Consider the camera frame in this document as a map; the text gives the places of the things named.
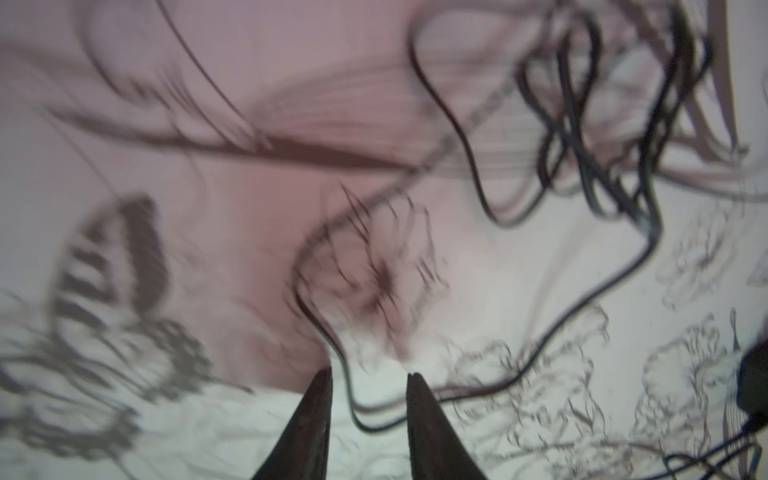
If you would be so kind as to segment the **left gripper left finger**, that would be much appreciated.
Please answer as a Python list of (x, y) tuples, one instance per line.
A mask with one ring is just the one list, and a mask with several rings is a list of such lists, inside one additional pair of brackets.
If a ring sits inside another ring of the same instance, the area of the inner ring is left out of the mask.
[(333, 379), (316, 373), (274, 448), (253, 480), (323, 480), (327, 475)]

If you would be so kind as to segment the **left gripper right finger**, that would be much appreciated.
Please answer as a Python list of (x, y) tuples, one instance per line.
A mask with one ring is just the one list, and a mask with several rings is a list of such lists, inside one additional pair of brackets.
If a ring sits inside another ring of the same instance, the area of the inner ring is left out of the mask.
[(413, 479), (486, 479), (419, 373), (408, 375), (406, 403)]

